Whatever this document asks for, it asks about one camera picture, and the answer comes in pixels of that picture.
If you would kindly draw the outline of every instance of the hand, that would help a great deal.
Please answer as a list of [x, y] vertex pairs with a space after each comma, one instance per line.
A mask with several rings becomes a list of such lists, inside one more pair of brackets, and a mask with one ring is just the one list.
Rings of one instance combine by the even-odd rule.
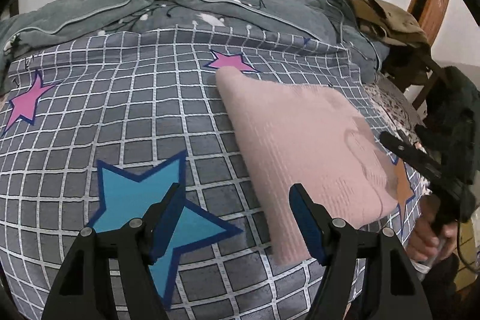
[[[440, 240], [431, 230], [430, 224], [435, 220], [440, 200], [436, 196], [422, 196], [419, 201], [421, 216], [415, 223], [406, 246], [406, 254], [417, 262], [427, 260], [438, 254]], [[442, 227], [442, 235], [447, 239], [435, 263], [448, 258], [457, 245], [457, 223], [453, 222]]]

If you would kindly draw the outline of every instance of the screw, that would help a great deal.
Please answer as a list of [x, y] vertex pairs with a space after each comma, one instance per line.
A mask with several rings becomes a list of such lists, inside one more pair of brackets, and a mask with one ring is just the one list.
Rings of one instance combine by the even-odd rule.
[[385, 236], [388, 236], [389, 238], [392, 238], [393, 235], [395, 235], [395, 232], [393, 231], [393, 229], [388, 227], [383, 228], [382, 232]]
[[143, 221], [142, 221], [142, 219], [131, 219], [128, 224], [129, 224], [130, 228], [138, 228], [138, 227], [142, 226]]
[[84, 238], [86, 238], [87, 236], [90, 236], [90, 234], [92, 233], [92, 228], [90, 227], [85, 227], [83, 228], [81, 231], [80, 231], [80, 235], [82, 235]]
[[346, 225], [345, 220], [339, 218], [333, 219], [332, 224], [337, 228], [343, 228]]

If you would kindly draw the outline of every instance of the pink cloth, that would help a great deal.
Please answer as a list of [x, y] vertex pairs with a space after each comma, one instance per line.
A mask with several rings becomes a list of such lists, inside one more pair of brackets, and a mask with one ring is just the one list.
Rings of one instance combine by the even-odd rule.
[[265, 211], [277, 264], [310, 257], [289, 207], [294, 183], [355, 228], [397, 206], [394, 166], [340, 92], [253, 80], [233, 67], [217, 71], [217, 87]]

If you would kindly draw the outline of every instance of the blanket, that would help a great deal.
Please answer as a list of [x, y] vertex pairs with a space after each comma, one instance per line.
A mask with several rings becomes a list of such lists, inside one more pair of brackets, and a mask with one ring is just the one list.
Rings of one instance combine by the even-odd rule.
[[37, 11], [0, 22], [0, 94], [13, 59], [103, 31], [143, 33], [155, 28], [192, 23], [255, 28], [296, 34], [330, 45], [352, 48], [352, 61], [361, 66], [362, 81], [374, 81], [375, 70], [388, 47], [367, 39], [356, 27], [354, 14], [329, 0], [57, 0]]
[[[0, 111], [0, 259], [28, 319], [40, 319], [83, 226], [119, 227], [177, 181], [189, 203], [166, 256], [151, 268], [171, 319], [278, 320], [308, 311], [323, 268], [315, 259], [288, 266], [273, 259], [215, 85], [215, 71], [226, 64], [255, 79], [334, 88], [375, 140], [389, 130], [350, 51], [303, 36], [193, 25], [93, 36], [20, 58], [10, 66], [15, 88]], [[389, 226], [405, 244], [422, 191], [418, 173], [400, 168], [411, 192], [363, 229]], [[350, 300], [362, 289], [364, 266], [358, 260]], [[115, 262], [111, 275], [122, 315]]]

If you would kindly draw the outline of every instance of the pink sweater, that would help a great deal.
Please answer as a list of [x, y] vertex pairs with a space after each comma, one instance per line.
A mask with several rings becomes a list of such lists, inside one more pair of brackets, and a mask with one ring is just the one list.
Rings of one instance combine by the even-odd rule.
[[277, 264], [310, 257], [289, 207], [294, 183], [355, 228], [397, 206], [394, 166], [341, 93], [253, 80], [233, 67], [217, 71], [217, 87], [265, 211]]

